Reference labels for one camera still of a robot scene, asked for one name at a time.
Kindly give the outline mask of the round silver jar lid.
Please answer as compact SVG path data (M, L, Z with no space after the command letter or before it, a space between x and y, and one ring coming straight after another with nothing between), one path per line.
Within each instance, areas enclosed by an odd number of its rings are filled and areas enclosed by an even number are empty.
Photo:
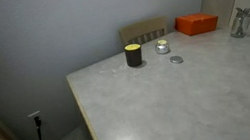
M183 62L183 58L180 56L172 56L170 57L170 62L179 64Z

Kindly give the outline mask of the small silver jar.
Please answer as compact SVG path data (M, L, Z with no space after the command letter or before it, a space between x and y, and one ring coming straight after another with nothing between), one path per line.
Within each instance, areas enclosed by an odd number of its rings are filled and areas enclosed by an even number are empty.
M158 54L165 54L170 52L170 45L167 43L166 40L158 40L156 47L155 47L155 52Z

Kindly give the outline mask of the dark candle with yellow wax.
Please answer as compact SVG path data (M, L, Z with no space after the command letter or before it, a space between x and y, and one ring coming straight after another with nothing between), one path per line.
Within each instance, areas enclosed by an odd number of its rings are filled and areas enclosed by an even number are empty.
M142 63L142 53L140 44L128 44L125 48L127 64L130 67L140 66Z

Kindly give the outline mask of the wooden chair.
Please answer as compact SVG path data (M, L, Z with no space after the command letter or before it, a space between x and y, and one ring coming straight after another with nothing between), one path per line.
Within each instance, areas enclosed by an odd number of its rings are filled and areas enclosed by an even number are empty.
M167 33L167 19L164 16L143 20L119 29L124 46L133 43L145 44Z

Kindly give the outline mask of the orange box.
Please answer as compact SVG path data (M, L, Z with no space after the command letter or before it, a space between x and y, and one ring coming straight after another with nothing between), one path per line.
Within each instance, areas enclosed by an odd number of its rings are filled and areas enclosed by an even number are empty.
M175 29L187 36L214 31L218 23L216 15L203 13L188 14L175 19Z

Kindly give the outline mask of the grey cabinet under microwave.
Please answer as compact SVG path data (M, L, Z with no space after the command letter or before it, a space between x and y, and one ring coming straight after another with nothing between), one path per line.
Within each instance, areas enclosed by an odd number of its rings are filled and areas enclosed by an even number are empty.
M227 28L233 12L234 0L202 0L201 12L216 15L218 23L216 28Z

